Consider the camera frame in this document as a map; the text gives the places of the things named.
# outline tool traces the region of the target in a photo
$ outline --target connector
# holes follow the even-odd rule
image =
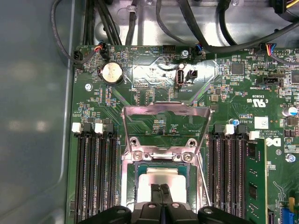
[[[196,79],[198,76],[198,72],[197,70],[189,70],[187,73],[187,77],[186,77],[186,81],[193,81],[194,79]]]
[[[272,7],[276,14],[282,14],[286,12],[287,0],[273,0]]]
[[[177,87],[181,87],[183,84],[184,84],[184,71],[178,69],[176,73],[175,85]]]
[[[104,60],[110,59],[107,45],[104,42],[102,43],[102,49],[100,50],[100,55]]]
[[[274,224],[274,212],[268,209],[268,224]]]
[[[294,224],[294,216],[288,208],[281,209],[282,224]]]
[[[74,51],[74,59],[76,59],[78,61],[82,61],[83,60],[83,54],[79,50]],[[76,69],[83,69],[82,64],[74,63],[74,67]]]

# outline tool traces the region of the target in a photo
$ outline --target chip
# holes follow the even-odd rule
[[[243,63],[232,63],[232,74],[233,75],[243,75],[244,74]]]
[[[211,101],[212,102],[218,102],[219,100],[219,96],[217,94],[212,94],[211,95]]]
[[[256,144],[248,143],[248,155],[256,158]]]
[[[106,131],[112,133],[114,131],[114,124],[107,124]]]
[[[290,138],[290,137],[291,137],[291,131],[285,130],[285,138]]]
[[[211,110],[217,111],[218,110],[218,105],[210,105]]]
[[[253,184],[249,184],[249,195],[250,197],[252,197],[253,199],[256,200],[257,198],[257,187],[254,186]]]
[[[87,122],[88,123],[92,123],[93,122],[93,118],[87,118]]]
[[[286,124],[288,126],[297,126],[299,122],[299,118],[287,118],[286,119]]]
[[[299,84],[299,71],[293,71],[291,74],[292,84]]]
[[[296,137],[296,132],[291,130],[291,138],[295,138]]]

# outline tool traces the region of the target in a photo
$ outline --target green circuit board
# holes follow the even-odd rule
[[[77,50],[85,57],[93,48],[79,46]],[[288,61],[299,60],[299,49],[276,49],[274,54]],[[99,52],[96,53],[74,73],[72,123],[80,123],[89,132],[100,123],[103,132],[111,134],[105,138],[88,135],[87,138],[94,138],[94,142],[87,141],[82,134],[71,135],[67,224],[84,220],[113,205],[122,204],[133,209],[136,180],[151,162],[138,167],[128,166],[126,204],[123,204],[121,166],[126,151],[126,134],[122,109],[160,101],[210,108],[212,113],[207,131],[204,131],[206,118],[178,116],[166,111],[155,116],[126,118],[130,137],[137,137],[141,145],[163,148],[182,147],[190,138],[198,142],[202,138],[200,156],[207,189],[211,191],[211,182],[217,181],[211,175],[221,178],[219,167],[230,163],[229,160],[223,162],[221,157],[212,158],[218,155],[216,153],[221,156],[231,141],[227,135],[217,133],[215,125],[221,127],[222,132],[227,124],[235,125],[236,122],[239,127],[245,127],[247,133],[259,131],[256,140],[248,140],[245,134],[242,140],[234,139],[232,143],[236,145],[232,146],[236,148],[234,152],[238,153],[240,148],[243,151],[235,156],[244,158],[237,161],[243,170],[236,171],[236,180],[242,186],[237,189],[236,197],[240,195],[243,207],[238,203],[234,214],[256,224],[284,224],[287,222],[282,211],[290,209],[294,214],[293,223],[298,223],[299,118],[298,115],[286,117],[282,110],[286,107],[299,109],[299,66],[277,63],[254,49],[211,54],[172,45],[108,46],[107,55],[110,59],[104,60]],[[108,84],[101,75],[108,63],[118,63],[122,69],[123,78],[117,84]],[[178,70],[184,72],[181,84],[176,82]],[[192,77],[190,71],[197,71],[196,77]],[[210,154],[217,141],[222,145],[215,154]],[[290,162],[286,159],[290,155],[297,160]],[[209,168],[212,161],[215,170]],[[182,163],[163,165],[157,161],[152,166],[178,168],[188,182],[187,202],[194,211],[198,209],[194,180],[199,177],[194,166],[184,167]],[[223,167],[230,170],[229,166],[223,164]],[[210,199],[215,200],[211,199],[213,206],[228,209],[219,201],[219,192],[208,193]],[[289,198],[295,199],[294,205],[290,205]],[[204,205],[207,205],[207,200],[203,198],[200,206]]]

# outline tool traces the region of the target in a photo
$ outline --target mounting screw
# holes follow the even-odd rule
[[[177,208],[179,207],[179,204],[178,204],[178,203],[173,203],[171,206],[172,206],[173,208],[177,209]]]
[[[189,56],[189,52],[187,50],[182,50],[181,56],[182,58],[187,58]]]
[[[89,83],[87,83],[86,85],[85,85],[85,90],[86,91],[91,91],[93,89],[93,85],[91,85],[91,84],[89,84]]]
[[[122,214],[122,213],[125,213],[126,211],[124,209],[120,209],[120,210],[117,210],[117,213],[119,214]]]
[[[207,214],[212,214],[213,213],[213,211],[210,210],[210,209],[204,209],[204,212],[207,213]]]
[[[193,159],[193,156],[190,153],[184,153],[184,155],[183,155],[184,161],[191,162],[192,159]]]
[[[285,156],[285,160],[287,162],[295,162],[296,161],[296,157],[291,154],[291,153],[288,153],[286,156]]]
[[[136,161],[140,161],[142,160],[142,152],[140,151],[135,151],[133,153],[133,159],[136,160]]]

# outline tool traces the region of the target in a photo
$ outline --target motherboard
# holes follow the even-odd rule
[[[74,72],[66,223],[133,210],[154,182],[194,212],[299,223],[298,109],[299,66],[260,49],[105,45]]]

